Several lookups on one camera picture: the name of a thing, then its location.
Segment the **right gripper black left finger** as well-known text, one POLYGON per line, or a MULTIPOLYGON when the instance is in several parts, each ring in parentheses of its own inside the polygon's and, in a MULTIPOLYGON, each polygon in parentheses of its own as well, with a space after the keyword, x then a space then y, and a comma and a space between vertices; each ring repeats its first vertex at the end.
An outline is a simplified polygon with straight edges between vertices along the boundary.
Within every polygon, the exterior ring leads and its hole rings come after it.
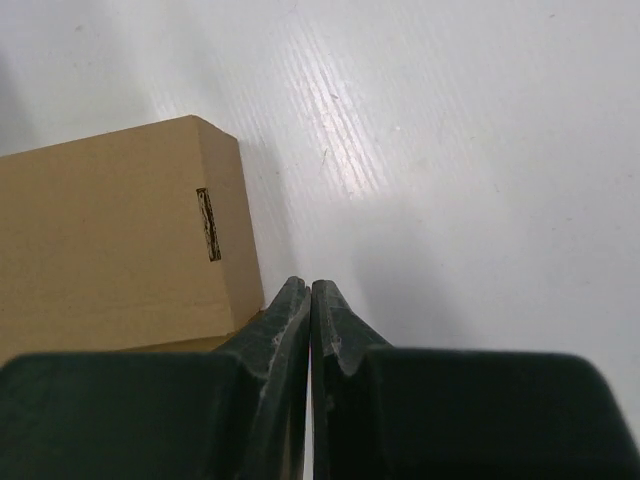
POLYGON ((299 479, 311 292, 206 353, 37 353, 1 370, 5 479, 299 479))

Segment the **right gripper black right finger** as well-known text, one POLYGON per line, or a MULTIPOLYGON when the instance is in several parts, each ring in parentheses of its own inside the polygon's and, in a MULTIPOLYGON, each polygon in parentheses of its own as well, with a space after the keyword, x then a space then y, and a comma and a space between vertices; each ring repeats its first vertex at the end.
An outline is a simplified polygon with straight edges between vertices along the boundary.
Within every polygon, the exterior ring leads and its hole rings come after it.
POLYGON ((317 479, 635 479, 602 374, 567 354, 399 348, 311 291, 317 479))

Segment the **brown cardboard box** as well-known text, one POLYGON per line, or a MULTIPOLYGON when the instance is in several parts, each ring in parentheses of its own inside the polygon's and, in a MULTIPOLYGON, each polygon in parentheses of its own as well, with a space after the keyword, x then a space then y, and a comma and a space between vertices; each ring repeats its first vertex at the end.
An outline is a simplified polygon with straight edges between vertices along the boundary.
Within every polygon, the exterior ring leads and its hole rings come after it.
POLYGON ((238 141, 190 115, 1 160, 1 357, 226 337, 264 303, 238 141))

